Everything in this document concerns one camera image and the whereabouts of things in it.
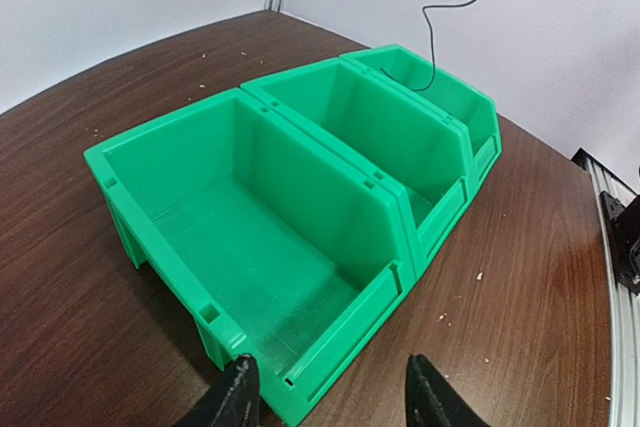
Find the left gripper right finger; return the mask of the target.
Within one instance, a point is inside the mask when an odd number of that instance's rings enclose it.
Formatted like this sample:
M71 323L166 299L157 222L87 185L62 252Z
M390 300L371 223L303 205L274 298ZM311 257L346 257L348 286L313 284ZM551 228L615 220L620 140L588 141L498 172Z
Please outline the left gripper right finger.
M408 358L405 417L407 426L489 426L422 354Z

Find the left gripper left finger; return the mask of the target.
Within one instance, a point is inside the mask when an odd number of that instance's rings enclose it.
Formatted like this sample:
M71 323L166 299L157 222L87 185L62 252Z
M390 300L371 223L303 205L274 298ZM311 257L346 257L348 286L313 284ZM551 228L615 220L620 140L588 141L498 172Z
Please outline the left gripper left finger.
M258 426L260 379L256 359L237 357L194 406L177 422L178 426Z

